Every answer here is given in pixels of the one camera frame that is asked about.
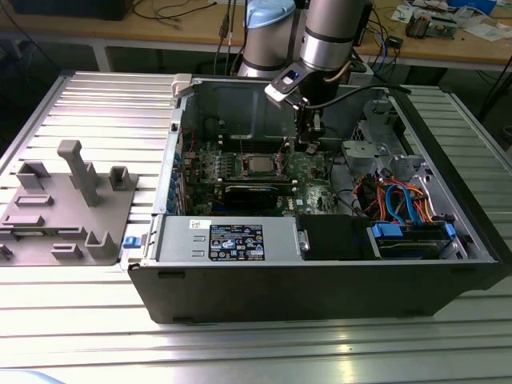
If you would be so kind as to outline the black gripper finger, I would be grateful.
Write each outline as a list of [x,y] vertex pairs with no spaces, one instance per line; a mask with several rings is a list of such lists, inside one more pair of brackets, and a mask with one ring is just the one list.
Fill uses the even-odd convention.
[[295,111],[295,150],[305,152],[310,143],[310,124],[312,121],[312,110],[307,109],[307,104],[301,103]]
[[319,139],[325,134],[325,127],[321,120],[320,114],[314,114],[313,120],[310,123],[309,128],[309,144],[308,144],[308,152],[316,153],[318,147],[320,146]]

